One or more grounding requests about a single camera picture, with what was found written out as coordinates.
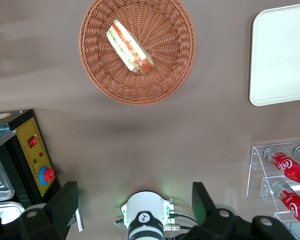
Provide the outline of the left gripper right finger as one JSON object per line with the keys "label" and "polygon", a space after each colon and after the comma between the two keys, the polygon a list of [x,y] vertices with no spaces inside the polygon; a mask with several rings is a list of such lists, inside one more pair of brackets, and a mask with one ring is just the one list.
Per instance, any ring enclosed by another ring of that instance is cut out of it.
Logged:
{"label": "left gripper right finger", "polygon": [[217,208],[204,184],[192,184],[192,210],[197,225],[187,234],[188,240],[249,240],[251,224],[225,208]]}

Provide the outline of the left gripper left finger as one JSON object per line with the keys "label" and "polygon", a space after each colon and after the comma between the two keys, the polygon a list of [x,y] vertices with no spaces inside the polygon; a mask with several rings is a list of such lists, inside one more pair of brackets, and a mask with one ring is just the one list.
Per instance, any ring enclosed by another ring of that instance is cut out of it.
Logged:
{"label": "left gripper left finger", "polygon": [[78,208],[78,184],[69,181],[43,208],[33,207],[21,215],[23,240],[64,240]]}

